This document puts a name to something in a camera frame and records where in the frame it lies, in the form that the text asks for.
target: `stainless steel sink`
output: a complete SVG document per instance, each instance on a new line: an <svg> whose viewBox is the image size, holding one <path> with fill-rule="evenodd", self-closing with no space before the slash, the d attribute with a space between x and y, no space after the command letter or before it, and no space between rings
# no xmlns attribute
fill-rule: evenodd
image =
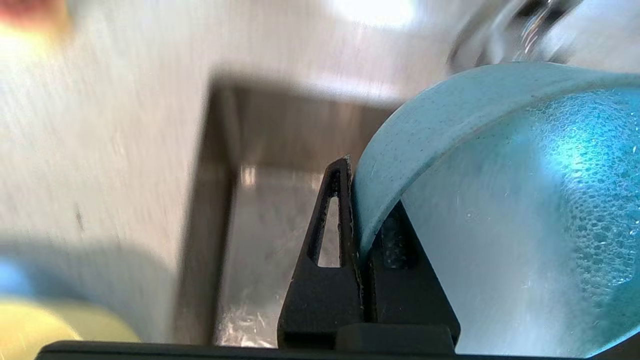
<svg viewBox="0 0 640 360"><path fill-rule="evenodd" d="M317 89L256 79L213 83L175 337L275 347L280 308L324 168L345 154L355 168L398 104L336 99ZM337 266L336 217L331 207L321 266Z"/></svg>

